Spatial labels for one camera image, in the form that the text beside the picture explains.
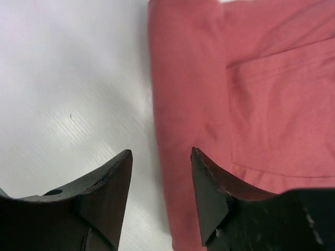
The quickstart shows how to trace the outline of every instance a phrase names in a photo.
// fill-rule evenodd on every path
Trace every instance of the red fabric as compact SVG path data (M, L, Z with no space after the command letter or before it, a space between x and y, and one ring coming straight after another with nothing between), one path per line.
M175 251L203 250L189 155L262 189L335 185L335 0L151 0L154 119Z

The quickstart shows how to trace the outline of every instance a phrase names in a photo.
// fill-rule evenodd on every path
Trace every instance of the table surface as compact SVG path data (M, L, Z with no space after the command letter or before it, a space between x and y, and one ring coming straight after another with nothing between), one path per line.
M155 145L147 0L0 0L0 187L42 195L123 149L119 250L172 250Z

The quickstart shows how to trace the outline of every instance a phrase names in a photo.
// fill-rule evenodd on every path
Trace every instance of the red cloth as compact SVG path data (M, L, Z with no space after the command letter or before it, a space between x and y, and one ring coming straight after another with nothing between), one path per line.
M203 250L192 146L271 192L335 185L335 0L151 0L148 31L176 251Z

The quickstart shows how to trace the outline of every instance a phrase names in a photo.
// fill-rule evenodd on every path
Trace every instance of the pocket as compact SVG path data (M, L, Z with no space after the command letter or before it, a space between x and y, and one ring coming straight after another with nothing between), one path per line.
M234 66L227 84L234 164L335 176L335 39Z

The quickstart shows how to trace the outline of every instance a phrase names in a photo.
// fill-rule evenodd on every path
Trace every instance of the screw hole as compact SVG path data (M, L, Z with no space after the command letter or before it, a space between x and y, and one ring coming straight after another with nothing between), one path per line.
M61 190L61 189L55 189L55 190L51 190L51 191L47 192L43 196L59 195L60 193L63 193L63 190Z

